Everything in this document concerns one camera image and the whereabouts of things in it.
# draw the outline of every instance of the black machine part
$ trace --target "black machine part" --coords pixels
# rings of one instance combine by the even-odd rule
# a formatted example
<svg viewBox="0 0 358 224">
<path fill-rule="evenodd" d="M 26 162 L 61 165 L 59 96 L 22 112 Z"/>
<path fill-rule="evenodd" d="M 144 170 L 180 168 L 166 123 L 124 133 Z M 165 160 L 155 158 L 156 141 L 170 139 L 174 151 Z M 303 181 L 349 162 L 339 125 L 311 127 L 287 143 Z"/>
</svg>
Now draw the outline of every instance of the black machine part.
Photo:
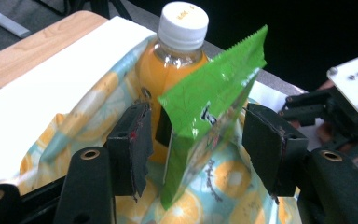
<svg viewBox="0 0 358 224">
<path fill-rule="evenodd" d="M 317 105 L 308 97 L 301 98 Z M 312 118 L 302 109 L 296 111 L 300 115 L 293 117 L 295 120 L 303 118 L 303 124 L 310 123 Z M 319 112 L 328 117 L 328 112 Z M 341 135 L 344 139 L 341 144 L 335 144 L 333 140 L 309 152 L 305 144 L 307 139 L 283 118 L 284 114 L 286 111 L 278 115 L 262 105 L 248 104 L 247 107 L 242 144 L 268 193 L 293 196 L 294 185 L 299 187 L 297 204 L 303 223 L 358 223 L 358 168 L 351 157 L 336 150 L 347 143 L 349 137 L 358 140 L 358 133 L 345 132 Z M 302 144 L 288 144 L 293 140 Z"/>
<path fill-rule="evenodd" d="M 109 166 L 104 147 L 83 148 L 72 156 L 53 223 L 113 223 Z"/>
<path fill-rule="evenodd" d="M 142 196 L 147 175 L 147 158 L 153 153 L 149 104 L 131 106 L 107 136 L 115 195 Z"/>
</svg>

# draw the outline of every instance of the dark floor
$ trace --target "dark floor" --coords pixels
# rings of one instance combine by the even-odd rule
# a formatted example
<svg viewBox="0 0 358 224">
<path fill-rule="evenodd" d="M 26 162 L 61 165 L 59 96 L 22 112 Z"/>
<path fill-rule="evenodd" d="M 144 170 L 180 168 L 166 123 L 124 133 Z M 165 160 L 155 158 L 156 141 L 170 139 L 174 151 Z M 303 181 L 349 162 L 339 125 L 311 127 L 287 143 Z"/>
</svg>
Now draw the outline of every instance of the dark floor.
<svg viewBox="0 0 358 224">
<path fill-rule="evenodd" d="M 167 0 L 131 0 L 159 15 Z M 189 0 L 210 17 L 207 40 L 221 49 L 266 24 L 266 70 L 313 91 L 328 68 L 358 57 L 358 0 Z"/>
</svg>

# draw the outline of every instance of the orange juice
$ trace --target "orange juice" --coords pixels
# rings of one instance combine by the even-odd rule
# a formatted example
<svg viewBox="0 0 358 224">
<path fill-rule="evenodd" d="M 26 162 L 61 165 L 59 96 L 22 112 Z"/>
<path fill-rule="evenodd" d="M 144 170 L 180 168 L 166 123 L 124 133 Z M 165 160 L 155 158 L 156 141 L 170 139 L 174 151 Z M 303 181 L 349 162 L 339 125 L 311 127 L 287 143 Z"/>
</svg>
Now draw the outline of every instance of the orange juice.
<svg viewBox="0 0 358 224">
<path fill-rule="evenodd" d="M 157 38 L 136 64 L 141 93 L 152 109 L 154 154 L 151 161 L 164 163 L 172 125 L 158 98 L 191 72 L 208 62 L 201 50 L 208 15 L 186 2 L 171 2 L 162 9 Z"/>
<path fill-rule="evenodd" d="M 201 50 L 187 53 L 183 58 L 180 53 L 164 54 L 162 49 L 163 44 L 161 46 L 157 40 L 152 42 L 136 65 L 141 92 L 152 109 L 152 136 L 158 139 L 153 142 L 154 154 L 150 160 L 159 163 L 166 161 L 167 140 L 171 136 L 171 130 L 166 115 L 161 115 L 164 111 L 158 102 L 158 97 L 208 62 L 207 56 Z"/>
</svg>

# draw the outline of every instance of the plastic bag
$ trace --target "plastic bag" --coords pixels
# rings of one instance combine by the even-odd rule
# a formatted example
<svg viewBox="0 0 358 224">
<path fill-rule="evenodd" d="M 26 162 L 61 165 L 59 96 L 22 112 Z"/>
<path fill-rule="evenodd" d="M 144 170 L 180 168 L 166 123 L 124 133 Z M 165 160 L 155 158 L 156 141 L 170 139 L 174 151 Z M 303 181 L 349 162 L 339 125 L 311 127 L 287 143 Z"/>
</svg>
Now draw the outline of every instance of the plastic bag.
<svg viewBox="0 0 358 224">
<path fill-rule="evenodd" d="M 21 162 L 21 194 L 66 175 L 69 160 L 84 147 L 101 147 L 124 111 L 140 96 L 134 66 L 150 36 L 121 58 L 68 115 L 58 114 Z"/>
<path fill-rule="evenodd" d="M 159 98 L 173 132 L 161 203 L 171 207 L 211 157 L 233 136 L 233 124 L 256 74 L 266 65 L 267 26 L 216 56 Z"/>
</svg>

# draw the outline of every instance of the green snack bag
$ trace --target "green snack bag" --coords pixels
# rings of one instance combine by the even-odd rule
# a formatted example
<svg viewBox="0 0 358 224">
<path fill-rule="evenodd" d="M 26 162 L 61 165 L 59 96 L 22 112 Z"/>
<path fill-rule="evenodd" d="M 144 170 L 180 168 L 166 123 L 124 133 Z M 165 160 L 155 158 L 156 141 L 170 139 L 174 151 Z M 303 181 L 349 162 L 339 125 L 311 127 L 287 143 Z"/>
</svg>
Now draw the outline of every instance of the green snack bag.
<svg viewBox="0 0 358 224">
<path fill-rule="evenodd" d="M 268 27 L 217 55 L 158 98 L 172 123 L 161 204 L 168 209 L 204 167 L 213 150 L 231 141 L 258 70 L 267 63 Z"/>
</svg>

